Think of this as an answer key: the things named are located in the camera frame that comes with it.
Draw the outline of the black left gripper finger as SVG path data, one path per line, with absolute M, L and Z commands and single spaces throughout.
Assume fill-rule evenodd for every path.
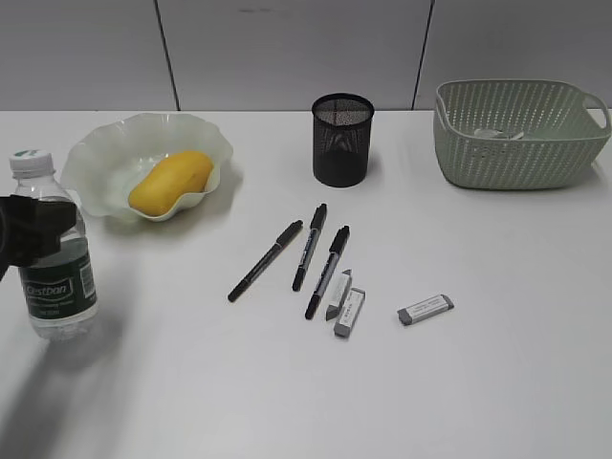
M 30 267 L 60 251 L 61 236 L 77 222 L 72 201 L 1 197 L 1 278 L 10 266 Z

